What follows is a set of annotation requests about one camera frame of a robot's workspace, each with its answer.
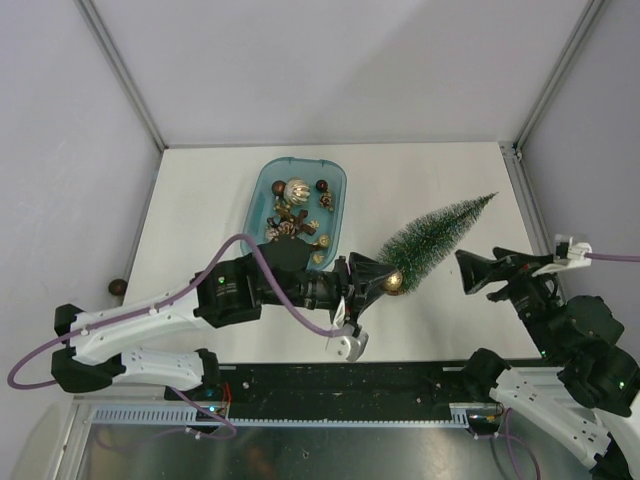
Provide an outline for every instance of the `dark brown ball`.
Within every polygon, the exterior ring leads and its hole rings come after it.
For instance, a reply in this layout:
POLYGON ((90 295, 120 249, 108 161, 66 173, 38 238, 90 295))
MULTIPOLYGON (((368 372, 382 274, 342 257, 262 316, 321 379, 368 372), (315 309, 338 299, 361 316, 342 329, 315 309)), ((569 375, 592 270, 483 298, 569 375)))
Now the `dark brown ball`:
POLYGON ((284 195, 284 187, 286 185, 287 184, 282 180, 276 180, 275 182, 273 182, 273 185, 271 185, 271 191, 275 196, 281 197, 282 195, 284 195))
POLYGON ((327 183, 326 180, 318 180, 316 182, 316 190, 318 190, 319 192, 326 192, 327 190, 329 190, 329 184, 327 183))
POLYGON ((127 281, 116 278, 109 284, 109 293, 114 297, 122 297, 127 292, 127 281))

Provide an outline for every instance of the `white wall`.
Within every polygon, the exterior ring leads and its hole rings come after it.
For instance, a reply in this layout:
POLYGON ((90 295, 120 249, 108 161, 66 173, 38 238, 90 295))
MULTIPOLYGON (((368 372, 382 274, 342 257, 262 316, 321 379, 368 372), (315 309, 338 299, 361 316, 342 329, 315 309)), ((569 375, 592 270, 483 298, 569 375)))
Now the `white wall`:
MULTIPOLYGON (((640 2, 610 2, 525 149, 550 232, 583 232, 594 251, 640 255, 640 2)), ((594 262, 565 276, 601 295, 640 360, 639 264, 594 262)))
MULTIPOLYGON (((4 5, 0 39, 5 378, 54 335, 57 305, 96 309, 112 302, 106 286, 124 274, 158 154, 72 1, 4 5)), ((50 378, 49 358, 20 378, 50 378)), ((17 392, 1 382, 0 478, 9 478, 43 412, 67 398, 55 387, 17 392)), ((59 420, 64 409, 53 413, 59 420)), ((20 464, 31 480, 48 466, 34 456, 20 464)))
POLYGON ((513 140, 587 0, 97 0, 165 141, 513 140))

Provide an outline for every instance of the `artificial christmas tree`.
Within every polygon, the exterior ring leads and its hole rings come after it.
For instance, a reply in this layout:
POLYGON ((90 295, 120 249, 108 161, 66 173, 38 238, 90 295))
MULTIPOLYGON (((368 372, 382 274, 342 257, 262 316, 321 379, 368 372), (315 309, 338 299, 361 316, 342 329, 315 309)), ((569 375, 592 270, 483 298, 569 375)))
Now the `artificial christmas tree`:
POLYGON ((495 195, 464 200, 428 213, 387 240, 378 261, 395 265, 402 274, 399 288, 396 281, 389 293, 404 294, 418 288, 422 279, 464 238, 495 195))

